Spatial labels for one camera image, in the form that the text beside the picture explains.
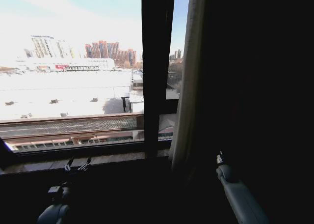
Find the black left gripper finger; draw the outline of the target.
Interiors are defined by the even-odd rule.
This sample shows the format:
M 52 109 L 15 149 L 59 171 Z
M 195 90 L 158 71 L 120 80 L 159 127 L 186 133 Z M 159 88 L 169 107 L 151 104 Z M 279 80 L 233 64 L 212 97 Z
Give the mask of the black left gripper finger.
M 88 157 L 87 161 L 78 168 L 79 172 L 85 172 L 91 165 L 91 157 Z
M 72 166 L 73 161 L 74 161 L 74 156 L 71 157 L 71 158 L 69 159 L 69 161 L 67 162 L 67 164 L 64 166 L 64 170 L 65 170 L 66 172 L 70 172 L 70 171 L 71 171 L 71 166 Z

